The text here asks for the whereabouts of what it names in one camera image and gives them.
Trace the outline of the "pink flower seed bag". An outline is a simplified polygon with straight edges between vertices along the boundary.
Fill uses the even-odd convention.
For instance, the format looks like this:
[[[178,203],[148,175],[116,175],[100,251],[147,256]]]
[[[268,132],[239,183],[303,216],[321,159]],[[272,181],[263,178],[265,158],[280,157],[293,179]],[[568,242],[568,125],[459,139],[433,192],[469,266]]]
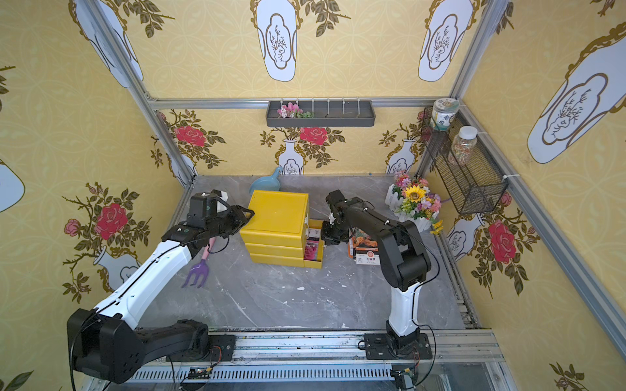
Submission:
[[[304,260],[319,262],[320,241],[318,239],[308,239],[304,249]]]

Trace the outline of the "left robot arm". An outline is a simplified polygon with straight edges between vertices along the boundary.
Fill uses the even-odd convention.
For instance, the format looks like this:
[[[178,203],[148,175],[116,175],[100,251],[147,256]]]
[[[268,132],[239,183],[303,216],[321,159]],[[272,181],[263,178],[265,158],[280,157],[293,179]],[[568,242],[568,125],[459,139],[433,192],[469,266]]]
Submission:
[[[149,259],[94,309],[68,319],[69,372],[122,384],[158,358],[208,358],[215,350],[206,324],[184,319],[168,327],[141,328],[140,319],[169,281],[216,237],[238,233],[253,210],[214,202],[192,207],[170,228]]]

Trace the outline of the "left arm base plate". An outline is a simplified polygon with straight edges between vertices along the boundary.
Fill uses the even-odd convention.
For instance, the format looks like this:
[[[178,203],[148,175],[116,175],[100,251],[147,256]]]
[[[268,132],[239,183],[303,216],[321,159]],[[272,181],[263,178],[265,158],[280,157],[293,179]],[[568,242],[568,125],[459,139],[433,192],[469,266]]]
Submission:
[[[236,347],[236,336],[232,334],[207,335],[202,337],[197,361],[230,362]]]

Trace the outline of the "yellow bottom drawer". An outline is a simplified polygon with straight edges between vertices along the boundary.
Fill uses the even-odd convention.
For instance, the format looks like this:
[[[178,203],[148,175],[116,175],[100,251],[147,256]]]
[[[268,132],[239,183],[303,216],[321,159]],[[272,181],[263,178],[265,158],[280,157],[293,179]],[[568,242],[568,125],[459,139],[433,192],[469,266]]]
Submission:
[[[306,268],[322,268],[324,257],[324,241],[321,239],[322,226],[321,220],[309,221],[303,258],[303,265]]]

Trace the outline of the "yellow drawer cabinet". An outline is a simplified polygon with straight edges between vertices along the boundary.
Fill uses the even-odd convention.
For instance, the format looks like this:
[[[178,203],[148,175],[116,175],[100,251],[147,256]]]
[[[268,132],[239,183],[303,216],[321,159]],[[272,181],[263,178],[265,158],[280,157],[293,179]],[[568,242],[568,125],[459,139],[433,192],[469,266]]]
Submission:
[[[254,216],[241,229],[241,237],[252,262],[303,267],[309,195],[256,191],[249,209],[254,211]]]

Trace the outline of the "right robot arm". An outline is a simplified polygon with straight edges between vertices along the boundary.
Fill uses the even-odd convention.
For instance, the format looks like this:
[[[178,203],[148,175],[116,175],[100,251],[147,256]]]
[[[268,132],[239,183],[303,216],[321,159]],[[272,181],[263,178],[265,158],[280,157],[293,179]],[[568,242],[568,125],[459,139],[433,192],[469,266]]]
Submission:
[[[358,230],[378,245],[381,272],[391,285],[391,312],[386,322],[389,344],[396,350],[417,342],[421,326],[417,308],[432,262],[420,232],[411,221],[386,218],[359,197],[330,192],[325,201],[331,219],[324,221],[321,239],[328,245],[351,243]]]

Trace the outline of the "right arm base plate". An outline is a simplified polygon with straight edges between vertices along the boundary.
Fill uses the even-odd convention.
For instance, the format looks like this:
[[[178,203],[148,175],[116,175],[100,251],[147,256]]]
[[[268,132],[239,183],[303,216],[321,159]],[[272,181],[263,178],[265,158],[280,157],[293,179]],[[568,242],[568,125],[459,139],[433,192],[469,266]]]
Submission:
[[[395,338],[386,333],[369,333],[357,344],[367,360],[428,360],[434,357],[433,345],[425,333]]]

